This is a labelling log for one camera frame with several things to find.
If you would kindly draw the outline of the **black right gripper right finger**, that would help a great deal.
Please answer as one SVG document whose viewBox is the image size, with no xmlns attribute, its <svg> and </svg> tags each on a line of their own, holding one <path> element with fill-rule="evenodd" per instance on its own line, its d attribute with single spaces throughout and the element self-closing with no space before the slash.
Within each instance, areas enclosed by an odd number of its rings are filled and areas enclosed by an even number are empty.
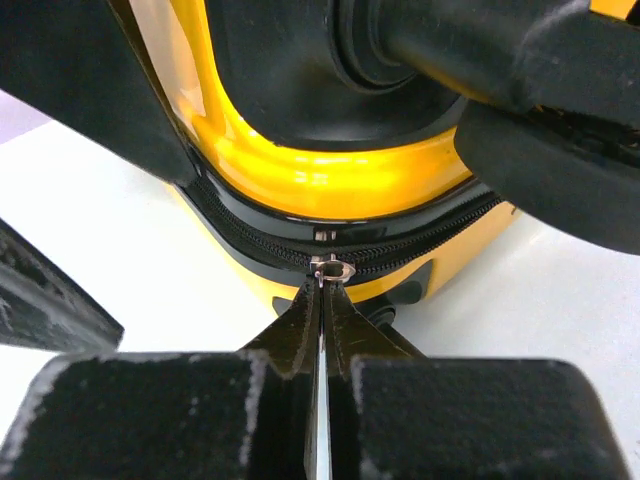
<svg viewBox="0 0 640 480">
<path fill-rule="evenodd" d="M 335 479 L 626 479 L 600 399 L 551 359 L 433 358 L 323 290 Z"/>
</svg>

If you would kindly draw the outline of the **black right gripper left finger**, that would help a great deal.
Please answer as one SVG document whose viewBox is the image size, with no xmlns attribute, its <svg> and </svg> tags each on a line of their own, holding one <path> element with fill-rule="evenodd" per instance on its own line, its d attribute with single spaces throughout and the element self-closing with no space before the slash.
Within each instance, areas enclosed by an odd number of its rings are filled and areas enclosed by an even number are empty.
<svg viewBox="0 0 640 480">
<path fill-rule="evenodd" d="M 5 479 L 312 479 L 320 291 L 228 353 L 63 355 L 1 445 Z"/>
</svg>

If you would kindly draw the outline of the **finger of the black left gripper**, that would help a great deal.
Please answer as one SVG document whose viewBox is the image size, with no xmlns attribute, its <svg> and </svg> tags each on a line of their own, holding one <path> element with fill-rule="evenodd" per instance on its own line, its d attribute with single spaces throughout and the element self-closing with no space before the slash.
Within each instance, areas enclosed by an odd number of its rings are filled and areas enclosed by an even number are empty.
<svg viewBox="0 0 640 480">
<path fill-rule="evenodd" d="M 6 222 L 1 223 L 1 343 L 54 352 L 113 351 L 124 328 Z"/>
</svg>

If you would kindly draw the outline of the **yellow Pikachu suitcase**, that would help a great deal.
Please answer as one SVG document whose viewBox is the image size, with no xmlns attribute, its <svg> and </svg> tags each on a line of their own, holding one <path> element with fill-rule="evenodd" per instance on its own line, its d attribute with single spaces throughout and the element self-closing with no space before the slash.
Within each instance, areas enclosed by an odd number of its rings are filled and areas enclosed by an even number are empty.
<svg viewBox="0 0 640 480">
<path fill-rule="evenodd" d="M 167 182 L 286 305 L 373 320 L 516 211 L 639 251 L 635 1 L 5 1 L 1 88 Z"/>
</svg>

